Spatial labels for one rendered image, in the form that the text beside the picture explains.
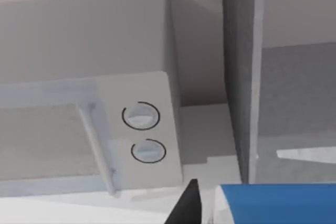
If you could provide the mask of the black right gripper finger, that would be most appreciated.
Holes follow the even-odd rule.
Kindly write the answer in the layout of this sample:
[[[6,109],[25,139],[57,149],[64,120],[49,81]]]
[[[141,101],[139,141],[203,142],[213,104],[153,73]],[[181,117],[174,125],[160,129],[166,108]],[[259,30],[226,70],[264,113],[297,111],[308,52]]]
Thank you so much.
[[[202,201],[197,179],[191,179],[164,224],[202,224]]]

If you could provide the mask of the blue and white bottle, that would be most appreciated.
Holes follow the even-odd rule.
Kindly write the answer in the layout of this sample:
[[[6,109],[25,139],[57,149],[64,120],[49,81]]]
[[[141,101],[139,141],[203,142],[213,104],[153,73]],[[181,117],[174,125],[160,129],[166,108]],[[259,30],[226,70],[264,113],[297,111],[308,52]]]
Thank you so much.
[[[336,184],[226,184],[212,224],[336,224]]]

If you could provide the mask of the round microwave knob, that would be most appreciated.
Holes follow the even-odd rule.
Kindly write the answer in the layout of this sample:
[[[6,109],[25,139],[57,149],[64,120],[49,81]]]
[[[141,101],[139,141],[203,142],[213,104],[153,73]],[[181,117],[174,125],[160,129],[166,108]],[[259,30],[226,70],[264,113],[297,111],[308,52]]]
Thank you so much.
[[[132,145],[131,155],[141,163],[155,164],[166,157],[166,147],[160,141],[147,138]]]
[[[123,108],[121,117],[128,127],[138,131],[155,128],[161,119],[157,107],[144,101],[138,101],[132,106]]]

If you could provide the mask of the pale microwave door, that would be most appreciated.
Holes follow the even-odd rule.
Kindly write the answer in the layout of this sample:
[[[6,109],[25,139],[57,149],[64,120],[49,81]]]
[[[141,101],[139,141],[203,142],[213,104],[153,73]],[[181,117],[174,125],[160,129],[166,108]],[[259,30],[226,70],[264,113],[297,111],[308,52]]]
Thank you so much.
[[[95,79],[0,84],[0,197],[106,191],[76,108],[91,112],[117,189]]]

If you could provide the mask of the pale microwave oven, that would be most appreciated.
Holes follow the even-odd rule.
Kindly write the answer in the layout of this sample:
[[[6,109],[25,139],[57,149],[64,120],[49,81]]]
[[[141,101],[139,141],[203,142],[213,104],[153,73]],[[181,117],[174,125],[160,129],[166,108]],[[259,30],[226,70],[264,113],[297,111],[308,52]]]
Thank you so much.
[[[0,84],[95,79],[106,111],[117,191],[182,184],[180,94],[169,0],[35,0],[0,4]],[[138,101],[160,112],[138,131],[122,120]],[[131,155],[147,138],[166,147],[155,164]]]

